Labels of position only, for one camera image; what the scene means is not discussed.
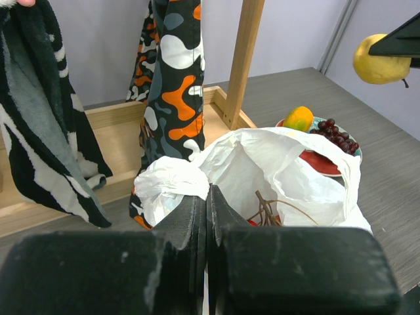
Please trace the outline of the purple grape bunch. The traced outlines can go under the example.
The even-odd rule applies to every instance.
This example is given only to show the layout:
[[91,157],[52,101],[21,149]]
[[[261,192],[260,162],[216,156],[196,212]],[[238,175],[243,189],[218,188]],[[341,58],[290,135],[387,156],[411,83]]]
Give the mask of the purple grape bunch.
[[338,146],[344,153],[352,156],[361,156],[361,149],[348,132],[340,128],[334,119],[321,119],[316,117],[312,122],[308,132],[310,134],[322,135],[328,141]]

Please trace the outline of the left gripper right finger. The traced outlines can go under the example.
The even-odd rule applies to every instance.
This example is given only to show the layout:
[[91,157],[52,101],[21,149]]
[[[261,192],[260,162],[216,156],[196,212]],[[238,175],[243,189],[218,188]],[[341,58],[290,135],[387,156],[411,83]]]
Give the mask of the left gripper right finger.
[[215,185],[207,263],[210,314],[396,314],[402,302],[368,231],[252,226]]

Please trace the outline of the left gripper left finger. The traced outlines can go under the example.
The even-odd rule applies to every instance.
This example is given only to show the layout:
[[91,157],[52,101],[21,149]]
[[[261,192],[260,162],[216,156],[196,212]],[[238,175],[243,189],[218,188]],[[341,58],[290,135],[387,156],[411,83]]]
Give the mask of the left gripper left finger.
[[2,314],[201,314],[206,203],[186,196],[140,232],[51,232],[14,245]]

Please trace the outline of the yellow pear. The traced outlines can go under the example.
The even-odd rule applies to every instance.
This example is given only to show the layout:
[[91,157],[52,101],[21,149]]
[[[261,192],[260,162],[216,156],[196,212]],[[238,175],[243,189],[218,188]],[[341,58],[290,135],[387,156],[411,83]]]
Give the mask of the yellow pear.
[[410,73],[411,58],[369,54],[373,44],[385,36],[385,33],[374,34],[359,44],[353,56],[354,71],[362,81],[369,84],[384,85],[402,81],[405,88],[409,88],[406,77]]

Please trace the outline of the red cherry bunch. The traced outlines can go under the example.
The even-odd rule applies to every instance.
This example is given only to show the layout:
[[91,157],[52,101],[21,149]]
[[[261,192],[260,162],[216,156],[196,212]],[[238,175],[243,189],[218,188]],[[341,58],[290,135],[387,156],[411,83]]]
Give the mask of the red cherry bunch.
[[310,215],[308,215],[303,210],[299,209],[298,207],[292,205],[289,202],[278,200],[278,199],[264,199],[261,193],[257,190],[255,195],[259,201],[258,210],[255,214],[251,215],[246,221],[253,226],[284,226],[284,223],[279,215],[274,214],[274,210],[272,204],[280,203],[282,205],[287,205],[292,209],[298,211],[304,217],[309,219],[312,223],[318,226],[318,222],[315,221]]

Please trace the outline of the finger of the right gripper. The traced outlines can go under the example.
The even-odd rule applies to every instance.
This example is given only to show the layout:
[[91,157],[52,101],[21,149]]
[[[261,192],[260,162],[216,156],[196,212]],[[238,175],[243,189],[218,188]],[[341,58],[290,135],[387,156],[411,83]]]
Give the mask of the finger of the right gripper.
[[419,68],[420,14],[410,18],[400,27],[380,39],[369,49],[372,56],[411,58],[411,68]]

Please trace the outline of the white plastic bag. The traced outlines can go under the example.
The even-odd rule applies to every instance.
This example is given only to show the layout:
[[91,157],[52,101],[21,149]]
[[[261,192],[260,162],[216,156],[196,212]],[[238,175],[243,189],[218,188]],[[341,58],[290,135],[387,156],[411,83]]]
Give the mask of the white plastic bag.
[[[327,177],[299,156],[316,152],[331,160],[341,177]],[[284,127],[238,129],[216,139],[192,161],[163,156],[135,178],[133,206],[143,226],[156,226],[185,196],[204,200],[210,185],[218,186],[241,217],[257,212],[258,190],[266,200],[291,203],[310,215],[318,226],[370,230],[358,207],[360,158],[344,153],[320,135]],[[272,204],[284,226],[316,226],[298,211]]]

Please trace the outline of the orange green mango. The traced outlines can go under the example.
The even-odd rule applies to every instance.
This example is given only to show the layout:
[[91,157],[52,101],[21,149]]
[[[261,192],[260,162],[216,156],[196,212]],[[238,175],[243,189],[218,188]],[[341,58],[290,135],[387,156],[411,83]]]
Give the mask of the orange green mango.
[[287,115],[283,121],[283,126],[294,130],[307,132],[312,125],[313,120],[314,115],[312,111],[305,106],[299,106],[293,109]]

